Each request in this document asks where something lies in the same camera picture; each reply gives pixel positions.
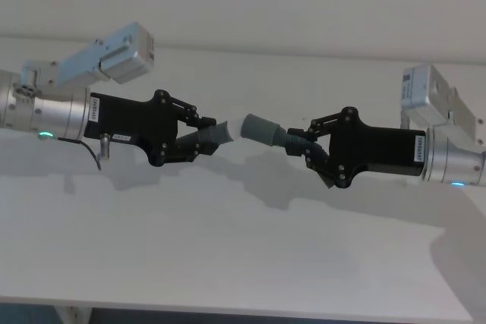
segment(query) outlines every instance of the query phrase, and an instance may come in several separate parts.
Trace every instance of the black cable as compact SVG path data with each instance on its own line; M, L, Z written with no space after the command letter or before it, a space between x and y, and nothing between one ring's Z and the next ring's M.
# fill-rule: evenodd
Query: black cable
M60 140L62 142L76 143L76 144L80 144L81 146L85 146L86 149L90 152L91 156L94 158L94 161L96 162L96 167L101 171L101 164L99 163L98 159L96 158L96 155L94 154L91 147L89 147L87 144L85 144L85 142L83 142L82 140L70 140L69 138L62 138L62 137L59 137L58 140Z

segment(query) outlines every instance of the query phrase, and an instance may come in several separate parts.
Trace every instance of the silver cylindrical joint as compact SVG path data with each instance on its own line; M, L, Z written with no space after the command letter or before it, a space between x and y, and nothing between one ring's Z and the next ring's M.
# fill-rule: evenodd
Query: silver cylindrical joint
M33 98L16 93L19 74L0 71L0 127L54 137L83 137L90 109L87 88L46 87Z
M427 139L425 181L486 186L485 153L459 149L444 134L433 129L428 131Z

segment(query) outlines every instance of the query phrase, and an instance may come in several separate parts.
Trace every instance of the green led light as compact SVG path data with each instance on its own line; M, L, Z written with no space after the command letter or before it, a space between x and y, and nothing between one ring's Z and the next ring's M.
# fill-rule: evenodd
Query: green led light
M42 131L42 132L39 132L39 137L54 138L54 133Z

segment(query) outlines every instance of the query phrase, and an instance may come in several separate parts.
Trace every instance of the label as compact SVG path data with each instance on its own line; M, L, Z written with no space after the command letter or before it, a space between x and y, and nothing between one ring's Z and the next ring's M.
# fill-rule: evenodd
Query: label
M402 82L402 101L412 98L412 82L404 80Z
M415 156L414 162L423 162L425 160L425 136L415 136Z
M149 42L148 42L148 49L149 49L149 58L153 61L153 37L149 34Z
M113 134L112 140L122 140L124 142L129 142L131 140L131 137L124 136L123 134Z
M99 114L99 98L95 98L91 96L90 115L88 117L88 120L95 121L96 123L98 123L98 114Z

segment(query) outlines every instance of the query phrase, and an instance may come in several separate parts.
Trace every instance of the metal pin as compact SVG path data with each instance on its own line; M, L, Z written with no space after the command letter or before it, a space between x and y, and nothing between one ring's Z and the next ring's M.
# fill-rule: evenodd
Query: metal pin
M109 160L109 134L104 133L99 138L99 155L98 158L100 161L108 161Z

